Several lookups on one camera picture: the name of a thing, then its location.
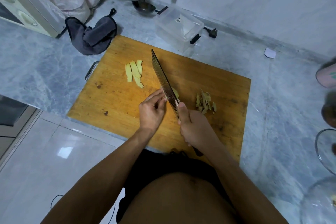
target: wooden cutting board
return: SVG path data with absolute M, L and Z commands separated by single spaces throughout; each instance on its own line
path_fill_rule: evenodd
M 179 99 L 189 109 L 195 109 L 196 94 L 200 93 L 200 89 L 211 94 L 211 99 L 217 104 L 217 112 L 208 112 L 206 117 L 221 142 L 239 161 L 251 80 L 121 35 L 112 41 L 68 116 L 131 137 L 139 127 L 139 103 L 160 87 L 152 68 L 151 49 L 171 86 L 179 92 Z M 143 89 L 134 81 L 127 82 L 125 72 L 125 64 L 138 59 L 143 60 Z M 207 162 L 204 156 L 197 157 L 185 143 L 168 103 L 166 115 L 149 146 L 163 152 L 174 148 L 184 150 L 188 156 Z

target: gray towel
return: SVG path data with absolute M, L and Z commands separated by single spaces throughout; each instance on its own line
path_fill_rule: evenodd
M 73 46 L 84 55 L 99 54 L 107 49 L 117 34 L 117 24 L 112 19 L 116 13 L 113 8 L 109 15 L 97 21 L 94 28 L 86 27 L 75 17 L 65 19 Z

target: pink container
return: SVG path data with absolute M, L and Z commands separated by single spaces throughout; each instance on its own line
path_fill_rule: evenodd
M 326 88 L 336 86 L 336 64 L 321 69 L 316 73 L 317 81 Z

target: person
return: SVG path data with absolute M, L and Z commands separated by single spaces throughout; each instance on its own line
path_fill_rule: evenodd
M 145 150 L 165 115 L 162 89 L 139 105 L 139 129 L 91 168 L 62 197 L 42 224 L 100 223 L 122 188 L 117 222 L 288 223 L 240 169 L 207 118 L 179 103 L 180 132 L 212 166 L 183 152 Z

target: knife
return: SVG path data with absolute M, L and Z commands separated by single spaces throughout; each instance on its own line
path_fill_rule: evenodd
M 153 65 L 153 69 L 156 73 L 157 78 L 159 79 L 159 82 L 161 84 L 161 87 L 164 91 L 164 93 L 166 94 L 166 97 L 171 105 L 171 107 L 174 110 L 174 113 L 177 117 L 177 119 L 179 118 L 179 112 L 178 112 L 178 105 L 180 100 L 176 97 L 172 87 L 170 86 L 170 83 L 168 81 L 168 78 L 166 77 L 166 74 L 164 73 L 160 62 L 158 60 L 158 58 L 156 57 L 153 49 L 152 49 L 152 65 Z M 202 157 L 203 153 L 201 153 L 199 150 L 197 150 L 194 146 L 193 149 L 196 153 L 197 156 Z

